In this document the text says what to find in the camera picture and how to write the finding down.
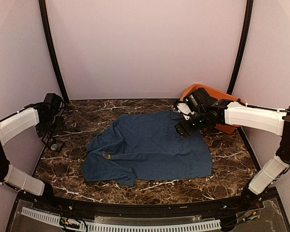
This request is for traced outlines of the blue t-shirt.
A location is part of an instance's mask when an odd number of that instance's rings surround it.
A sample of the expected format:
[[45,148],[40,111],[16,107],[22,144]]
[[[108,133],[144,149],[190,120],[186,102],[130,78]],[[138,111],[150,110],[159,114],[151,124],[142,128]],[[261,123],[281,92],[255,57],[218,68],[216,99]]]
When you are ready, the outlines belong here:
[[[199,132],[182,139],[173,110],[123,114],[87,146],[86,181],[113,180],[133,187],[136,180],[180,180],[211,176],[213,161]],[[102,151],[111,154],[105,159]]]

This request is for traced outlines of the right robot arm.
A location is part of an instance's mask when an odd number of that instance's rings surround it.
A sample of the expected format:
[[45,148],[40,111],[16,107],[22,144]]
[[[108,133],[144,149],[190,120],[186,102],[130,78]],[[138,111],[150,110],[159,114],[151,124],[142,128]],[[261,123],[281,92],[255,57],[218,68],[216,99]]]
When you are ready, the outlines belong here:
[[247,210],[266,187],[290,169],[290,107],[271,108],[245,101],[203,85],[188,88],[174,104],[184,116],[176,125],[182,138],[207,127],[231,134],[243,129],[263,167],[249,181],[237,206]]

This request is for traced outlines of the round yellow grey brooch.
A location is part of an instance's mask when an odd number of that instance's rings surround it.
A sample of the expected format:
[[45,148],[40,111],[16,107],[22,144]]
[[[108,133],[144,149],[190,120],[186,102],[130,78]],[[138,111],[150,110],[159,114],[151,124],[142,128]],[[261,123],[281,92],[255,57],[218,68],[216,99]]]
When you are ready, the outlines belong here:
[[107,160],[111,159],[111,154],[106,151],[102,151],[102,156]]

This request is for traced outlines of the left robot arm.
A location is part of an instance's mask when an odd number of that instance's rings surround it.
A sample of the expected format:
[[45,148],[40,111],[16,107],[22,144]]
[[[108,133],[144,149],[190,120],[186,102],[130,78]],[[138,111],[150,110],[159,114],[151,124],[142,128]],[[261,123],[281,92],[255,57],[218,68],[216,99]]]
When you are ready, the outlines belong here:
[[48,211],[58,207],[51,185],[13,166],[3,148],[21,133],[35,128],[46,148],[60,152],[65,143],[55,139],[54,134],[66,129],[62,116],[65,108],[66,103],[59,95],[48,93],[43,102],[29,104],[0,121],[0,184],[40,196],[40,204]]

